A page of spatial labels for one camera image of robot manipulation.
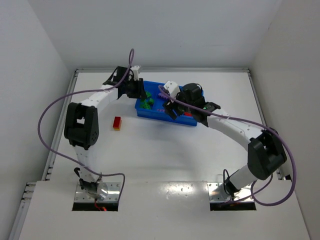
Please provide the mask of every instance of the red object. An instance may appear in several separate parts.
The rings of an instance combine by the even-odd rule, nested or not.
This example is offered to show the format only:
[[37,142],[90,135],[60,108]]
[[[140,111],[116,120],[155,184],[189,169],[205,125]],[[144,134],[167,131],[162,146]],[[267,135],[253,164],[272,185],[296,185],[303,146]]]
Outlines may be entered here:
[[116,131],[119,131],[121,128],[121,117],[120,116],[115,116],[114,121],[113,121],[113,129]]

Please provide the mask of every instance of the purple cable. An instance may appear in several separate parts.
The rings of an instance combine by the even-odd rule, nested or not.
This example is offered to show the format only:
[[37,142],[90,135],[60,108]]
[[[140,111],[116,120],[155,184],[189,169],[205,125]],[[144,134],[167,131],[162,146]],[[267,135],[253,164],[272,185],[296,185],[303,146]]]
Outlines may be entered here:
[[119,192],[119,197],[118,197],[118,203],[120,201],[120,198],[121,198],[121,195],[122,195],[122,192],[124,190],[124,186],[125,186],[125,181],[126,181],[126,176],[124,173],[122,172],[119,172],[119,173],[113,173],[113,174],[102,174],[102,173],[98,173],[98,172],[95,172],[93,170],[91,170],[90,168],[88,168],[87,166],[85,166],[83,163],[79,162],[78,160],[75,160],[73,159],[72,157],[69,157],[63,153],[60,153],[56,150],[54,150],[53,148],[51,148],[43,139],[42,135],[41,135],[41,131],[40,131],[40,128],[41,128],[41,122],[45,116],[45,114],[47,113],[47,111],[57,102],[59,102],[60,100],[62,99],[65,99],[67,97],[70,97],[72,95],[76,95],[76,94],[84,94],[84,93],[96,93],[96,92],[104,92],[104,91],[109,91],[109,90],[112,90],[114,88],[117,88],[124,80],[125,80],[125,76],[128,74],[129,70],[130,70],[130,67],[132,65],[132,62],[134,60],[134,56],[135,56],[135,50],[132,48],[130,50],[130,54],[129,54],[129,65],[124,73],[124,75],[122,76],[121,80],[114,86],[110,87],[110,88],[106,88],[106,89],[92,89],[92,90],[83,90],[83,91],[75,91],[75,92],[72,92],[72,93],[69,93],[69,94],[66,94],[64,96],[61,96],[59,97],[58,99],[54,100],[52,103],[50,103],[46,108],[45,110],[43,111],[43,113],[41,114],[40,118],[39,118],[39,122],[38,122],[38,128],[37,128],[37,131],[38,131],[38,136],[39,136],[39,139],[41,141],[41,143],[47,148],[49,149],[51,152],[61,156],[61,157],[64,157],[66,159],[69,159],[73,162],[75,162],[76,164],[79,164],[80,166],[82,166],[83,168],[87,169],[90,173],[94,174],[94,175],[98,175],[98,176],[101,176],[101,177],[112,177],[112,176],[122,176],[123,177],[123,183],[122,183],[122,186],[121,186],[121,189],[120,189],[120,192]]
[[233,116],[224,116],[224,115],[219,115],[219,114],[216,114],[216,113],[213,113],[213,112],[210,112],[210,111],[206,111],[204,109],[201,109],[201,108],[198,108],[196,106],[192,106],[192,105],[189,105],[187,103],[184,103],[182,101],[179,101],[175,98],[173,98],[172,96],[166,94],[164,91],[163,91],[163,86],[162,85],[159,85],[158,86],[160,92],[165,95],[168,99],[178,103],[178,104],[181,104],[187,108],[190,108],[190,109],[194,109],[194,110],[197,110],[199,112],[202,112],[202,113],[205,113],[205,114],[208,114],[208,115],[212,115],[212,116],[215,116],[215,117],[219,117],[219,118],[222,118],[222,119],[230,119],[230,120],[235,120],[235,121],[239,121],[239,122],[245,122],[245,123],[249,123],[249,124],[253,124],[253,125],[256,125],[256,126],[259,126],[263,129],[266,129],[267,131],[269,131],[270,133],[272,133],[273,135],[275,135],[279,141],[282,143],[282,145],[284,146],[284,148],[286,149],[288,155],[289,155],[289,158],[290,158],[290,161],[291,161],[291,165],[292,165],[292,184],[291,184],[291,188],[288,192],[288,194],[281,200],[279,201],[276,201],[276,202],[272,202],[272,203],[264,203],[264,202],[260,202],[259,200],[257,200],[257,198],[255,197],[255,193],[253,192],[253,186],[255,185],[255,182],[251,185],[251,195],[248,196],[248,197],[252,197],[258,204],[262,205],[262,206],[268,206],[268,207],[271,207],[271,206],[277,206],[277,205],[280,205],[282,203],[284,203],[286,200],[288,200],[288,198],[291,197],[291,195],[294,193],[295,191],[295,187],[296,187],[296,182],[297,182],[297,168],[296,168],[296,163],[295,163],[295,159],[294,159],[294,156],[292,154],[292,152],[290,151],[288,145],[286,144],[286,142],[283,140],[282,137],[279,136],[279,134],[277,134],[272,128],[268,127],[268,126],[265,126],[261,123],[258,123],[258,122],[255,122],[255,121],[251,121],[251,120],[247,120],[247,119],[243,119],[243,118],[239,118],[239,117],[233,117]]

